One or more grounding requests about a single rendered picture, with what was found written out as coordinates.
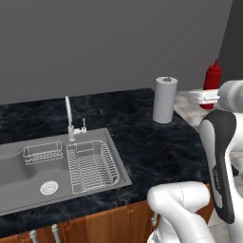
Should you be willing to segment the white paper towel roll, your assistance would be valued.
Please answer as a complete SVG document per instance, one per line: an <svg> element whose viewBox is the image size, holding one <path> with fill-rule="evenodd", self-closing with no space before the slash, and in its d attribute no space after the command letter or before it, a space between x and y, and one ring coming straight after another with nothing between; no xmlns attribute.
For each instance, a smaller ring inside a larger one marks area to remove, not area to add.
<svg viewBox="0 0 243 243"><path fill-rule="evenodd" d="M178 80L173 77L156 78L153 120L157 123L172 121Z"/></svg>

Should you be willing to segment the small white tap lever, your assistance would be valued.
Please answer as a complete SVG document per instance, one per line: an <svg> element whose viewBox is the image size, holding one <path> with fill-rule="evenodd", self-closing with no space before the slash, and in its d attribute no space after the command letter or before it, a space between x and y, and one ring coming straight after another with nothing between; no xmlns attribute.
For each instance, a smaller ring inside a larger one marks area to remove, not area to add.
<svg viewBox="0 0 243 243"><path fill-rule="evenodd" d="M85 118L83 118L83 126L81 128L76 128L75 130L75 134L83 134L86 133L86 125L85 125Z"/></svg>

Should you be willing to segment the red ketchup bottle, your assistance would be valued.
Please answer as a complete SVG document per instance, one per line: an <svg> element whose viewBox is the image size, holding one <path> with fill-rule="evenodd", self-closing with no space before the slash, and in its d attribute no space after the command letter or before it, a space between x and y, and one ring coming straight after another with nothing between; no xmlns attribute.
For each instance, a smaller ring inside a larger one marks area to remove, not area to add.
<svg viewBox="0 0 243 243"><path fill-rule="evenodd" d="M221 78L221 67L218 64L218 60L215 60L213 65L208 67L205 75L204 90L218 89Z"/></svg>

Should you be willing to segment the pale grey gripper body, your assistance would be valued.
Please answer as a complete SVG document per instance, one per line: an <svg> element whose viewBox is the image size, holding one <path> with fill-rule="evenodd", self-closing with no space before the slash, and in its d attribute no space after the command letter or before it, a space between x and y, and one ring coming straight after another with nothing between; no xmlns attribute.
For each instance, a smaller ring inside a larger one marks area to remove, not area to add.
<svg viewBox="0 0 243 243"><path fill-rule="evenodd" d="M219 99L217 89L194 90L188 93L188 102L192 104L216 103Z"/></svg>

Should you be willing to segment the grey steel sink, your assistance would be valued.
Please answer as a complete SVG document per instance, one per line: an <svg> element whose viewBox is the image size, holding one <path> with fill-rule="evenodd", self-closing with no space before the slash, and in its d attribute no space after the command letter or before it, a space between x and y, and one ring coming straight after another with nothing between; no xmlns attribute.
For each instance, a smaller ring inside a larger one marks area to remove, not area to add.
<svg viewBox="0 0 243 243"><path fill-rule="evenodd" d="M92 140L101 140L106 143L120 173L121 180L118 184L109 188L74 195L66 147L69 144ZM62 144L63 157L61 159L26 165L23 158L25 147L54 141L59 141ZM70 141L68 135L59 135L0 145L0 216L81 196L89 196L130 184L131 179L106 128L89 130L84 134L79 134L74 141Z"/></svg>

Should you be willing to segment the white curved tap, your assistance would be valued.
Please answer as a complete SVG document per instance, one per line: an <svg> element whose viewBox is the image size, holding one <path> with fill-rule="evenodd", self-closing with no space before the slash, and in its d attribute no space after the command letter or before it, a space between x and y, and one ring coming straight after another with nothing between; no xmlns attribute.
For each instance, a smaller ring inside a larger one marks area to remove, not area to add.
<svg viewBox="0 0 243 243"><path fill-rule="evenodd" d="M65 96L65 107L66 107L66 113L67 113L67 120L68 120L68 139L70 141L75 140L74 136L74 126L72 124L72 113L71 113L71 106L68 96Z"/></svg>

